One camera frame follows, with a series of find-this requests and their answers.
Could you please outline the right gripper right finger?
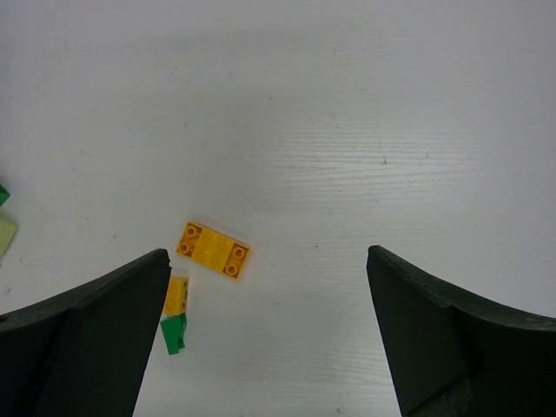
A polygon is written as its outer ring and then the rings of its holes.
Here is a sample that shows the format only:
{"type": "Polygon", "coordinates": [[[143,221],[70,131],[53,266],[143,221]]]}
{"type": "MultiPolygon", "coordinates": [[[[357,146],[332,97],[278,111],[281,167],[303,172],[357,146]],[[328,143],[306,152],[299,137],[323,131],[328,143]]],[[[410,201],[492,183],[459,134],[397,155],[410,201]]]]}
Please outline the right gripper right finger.
{"type": "Polygon", "coordinates": [[[367,277],[404,416],[553,416],[555,320],[369,248],[367,277]]]}

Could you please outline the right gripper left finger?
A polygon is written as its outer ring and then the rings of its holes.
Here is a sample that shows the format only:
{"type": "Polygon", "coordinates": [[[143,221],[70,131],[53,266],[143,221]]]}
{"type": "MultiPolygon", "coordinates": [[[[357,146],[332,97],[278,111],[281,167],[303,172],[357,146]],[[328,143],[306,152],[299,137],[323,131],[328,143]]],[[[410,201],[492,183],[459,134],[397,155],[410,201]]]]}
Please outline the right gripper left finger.
{"type": "Polygon", "coordinates": [[[130,416],[169,284],[156,249],[1,316],[3,416],[130,416]]]}

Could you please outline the small yellow lego brick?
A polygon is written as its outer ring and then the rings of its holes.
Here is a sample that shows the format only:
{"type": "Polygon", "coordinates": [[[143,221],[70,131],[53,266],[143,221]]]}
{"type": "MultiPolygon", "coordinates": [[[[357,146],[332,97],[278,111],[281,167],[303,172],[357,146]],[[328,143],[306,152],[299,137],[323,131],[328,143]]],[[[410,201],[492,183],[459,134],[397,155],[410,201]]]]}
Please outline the small yellow lego brick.
{"type": "Polygon", "coordinates": [[[189,279],[187,277],[171,277],[162,312],[165,315],[177,316],[187,309],[189,279]]]}

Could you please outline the large yellow lego brick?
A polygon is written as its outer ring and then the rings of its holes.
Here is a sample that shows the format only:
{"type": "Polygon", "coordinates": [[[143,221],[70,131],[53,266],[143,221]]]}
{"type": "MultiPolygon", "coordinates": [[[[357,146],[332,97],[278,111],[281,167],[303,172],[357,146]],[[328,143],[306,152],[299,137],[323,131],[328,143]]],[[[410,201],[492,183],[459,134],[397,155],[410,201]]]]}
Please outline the large yellow lego brick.
{"type": "Polygon", "coordinates": [[[216,273],[238,280],[250,246],[196,222],[188,222],[177,243],[176,253],[216,273]]]}

